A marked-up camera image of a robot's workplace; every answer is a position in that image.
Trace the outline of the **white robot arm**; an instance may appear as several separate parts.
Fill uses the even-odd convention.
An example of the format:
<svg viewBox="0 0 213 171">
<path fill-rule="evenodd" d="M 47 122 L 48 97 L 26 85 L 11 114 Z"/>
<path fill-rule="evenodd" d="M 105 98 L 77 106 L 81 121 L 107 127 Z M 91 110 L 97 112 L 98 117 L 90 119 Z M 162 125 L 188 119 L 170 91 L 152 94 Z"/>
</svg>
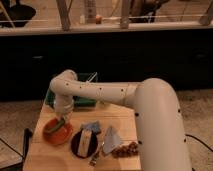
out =
<svg viewBox="0 0 213 171">
<path fill-rule="evenodd" d="M 60 115 L 72 111 L 74 96 L 133 109 L 143 171 L 192 171 L 180 104 L 166 81 L 82 82 L 74 71 L 65 70 L 50 81 L 49 88 Z"/>
</svg>

